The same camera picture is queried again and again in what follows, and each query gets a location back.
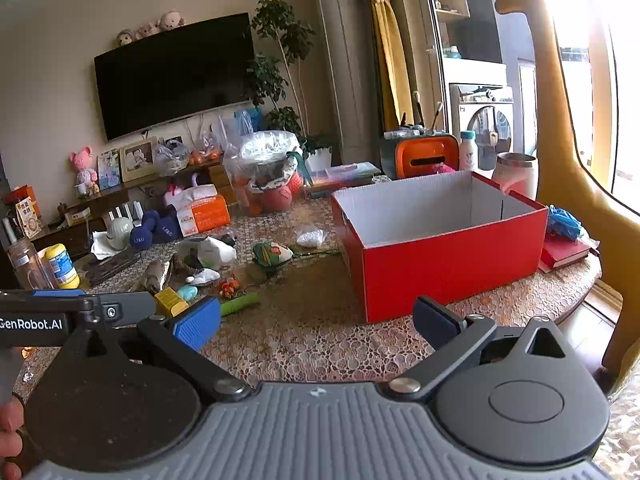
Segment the orange tissue package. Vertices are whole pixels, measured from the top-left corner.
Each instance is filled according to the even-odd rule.
[[[212,190],[202,189],[205,187],[212,187]],[[216,194],[216,188],[211,184],[198,188],[201,189],[194,196],[188,196],[189,192],[197,188],[179,193],[171,202],[176,208],[180,230],[184,236],[203,233],[231,222],[225,199]]]

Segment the red ball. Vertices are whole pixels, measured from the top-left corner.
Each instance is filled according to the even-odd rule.
[[[291,196],[293,198],[298,196],[300,190],[302,189],[302,177],[297,171],[293,175],[291,175],[291,178],[287,183],[287,187],[289,188]]]
[[[288,211],[292,200],[291,190],[287,186],[267,189],[262,194],[262,207],[265,211]]]

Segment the pink teddy bear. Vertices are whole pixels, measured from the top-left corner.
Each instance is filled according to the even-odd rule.
[[[94,170],[93,152],[90,146],[85,146],[79,152],[69,153],[69,160],[74,164],[78,172],[78,184],[85,184],[87,191],[90,193],[98,193],[100,188],[95,183],[98,180],[98,174]]]

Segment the washing machine door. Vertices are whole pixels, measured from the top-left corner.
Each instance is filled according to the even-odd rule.
[[[488,105],[473,114],[467,129],[476,133],[478,168],[493,171],[498,153],[511,149],[513,139],[509,120],[495,106]]]

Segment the yellow canister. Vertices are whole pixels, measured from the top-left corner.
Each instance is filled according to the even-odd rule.
[[[56,285],[59,288],[78,288],[80,277],[74,264],[71,263],[69,253],[63,244],[55,244],[44,251],[44,257],[49,262],[53,274],[56,277]]]

